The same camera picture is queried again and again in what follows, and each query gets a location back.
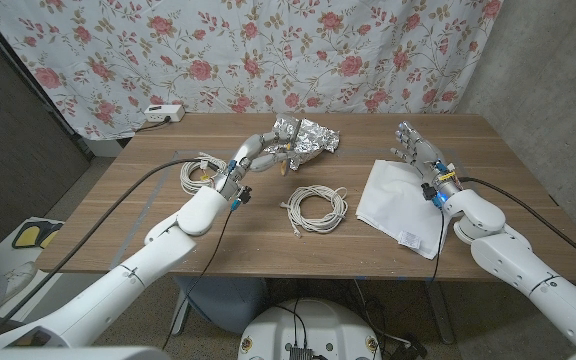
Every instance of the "cable coil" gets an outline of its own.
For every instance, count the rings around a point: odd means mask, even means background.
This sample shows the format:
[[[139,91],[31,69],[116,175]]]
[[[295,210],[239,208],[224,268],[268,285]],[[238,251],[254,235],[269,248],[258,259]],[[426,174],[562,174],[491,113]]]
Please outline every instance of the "cable coil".
[[[344,190],[345,193],[340,195],[339,192]],[[348,203],[344,200],[348,195],[348,189],[340,187],[337,190],[332,190],[329,187],[322,185],[312,185],[299,187],[295,192],[290,195],[288,203],[282,202],[279,204],[282,208],[288,211],[288,219],[294,229],[294,234],[298,238],[301,233],[297,230],[297,225],[301,226],[304,230],[309,232],[317,232],[320,234],[327,234],[333,231],[337,225],[346,217],[348,211]],[[332,205],[332,212],[326,214],[321,219],[306,219],[301,215],[301,202],[311,196],[319,196],[328,201]]]
[[[207,161],[213,165],[216,165],[221,170],[225,170],[227,166],[225,161],[202,152],[199,153],[199,156],[196,157],[196,159]],[[206,180],[190,180],[190,174],[192,174],[193,171],[199,169],[201,166],[201,162],[184,163],[181,166],[179,180],[181,180],[181,187],[187,194],[194,195],[202,186],[212,185],[212,178]]]

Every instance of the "robotic arm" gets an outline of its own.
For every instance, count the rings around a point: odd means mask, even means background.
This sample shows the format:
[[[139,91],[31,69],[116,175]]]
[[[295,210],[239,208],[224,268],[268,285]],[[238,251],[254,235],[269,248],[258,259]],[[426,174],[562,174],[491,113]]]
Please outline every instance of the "robotic arm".
[[[396,132],[405,150],[391,151],[414,166],[431,200],[448,217],[461,217],[454,224],[457,237],[470,245],[475,262],[510,284],[576,345],[576,287],[537,257],[530,243],[506,224],[497,206],[464,190],[452,164],[429,141],[404,122]]]
[[[54,313],[0,335],[0,349],[22,345],[83,347],[92,344],[155,280],[181,263],[196,246],[191,236],[205,234],[231,200],[231,210],[250,199],[251,189],[239,181],[250,171],[264,171],[289,159],[291,152],[259,157],[272,144],[288,144],[294,134],[271,132],[253,135],[239,148],[215,188],[202,187],[179,211],[155,225],[146,246],[112,269]]]

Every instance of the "crumpled aluminum foil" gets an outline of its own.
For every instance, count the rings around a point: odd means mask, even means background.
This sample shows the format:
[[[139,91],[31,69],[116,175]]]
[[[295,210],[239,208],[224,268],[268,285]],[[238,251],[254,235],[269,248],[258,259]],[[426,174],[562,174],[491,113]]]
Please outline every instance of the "crumpled aluminum foil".
[[[297,118],[293,116],[277,114],[277,121],[272,129],[273,131],[293,133],[297,122]],[[319,155],[324,149],[334,153],[338,146],[339,131],[330,130],[314,121],[303,119],[295,141],[295,148],[292,149],[297,153],[297,156],[290,160],[290,168],[296,171],[299,165]],[[274,154],[278,151],[283,152],[285,149],[286,145],[273,145],[268,147],[266,151]]]

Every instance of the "power strip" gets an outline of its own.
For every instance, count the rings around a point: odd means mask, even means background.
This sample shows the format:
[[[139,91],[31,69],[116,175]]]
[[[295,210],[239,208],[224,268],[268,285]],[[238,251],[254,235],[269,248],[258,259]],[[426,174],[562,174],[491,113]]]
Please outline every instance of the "power strip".
[[[179,122],[186,112],[181,105],[150,105],[144,115],[148,122],[163,122],[166,116],[170,116],[171,122]]]

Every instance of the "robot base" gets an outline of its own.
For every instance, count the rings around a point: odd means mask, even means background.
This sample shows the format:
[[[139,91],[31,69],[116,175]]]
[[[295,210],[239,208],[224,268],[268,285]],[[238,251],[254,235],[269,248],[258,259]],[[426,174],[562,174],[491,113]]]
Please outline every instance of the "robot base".
[[[281,306],[295,309],[295,300]],[[299,299],[296,313],[306,326],[306,341],[312,355],[322,355],[325,359],[379,359],[377,337],[370,326],[357,314],[334,302],[305,298]],[[239,360],[290,360],[290,349],[295,344],[295,323],[297,322],[297,344],[304,348],[304,330],[299,319],[293,319],[292,312],[271,307],[253,320],[244,331],[239,343]]]

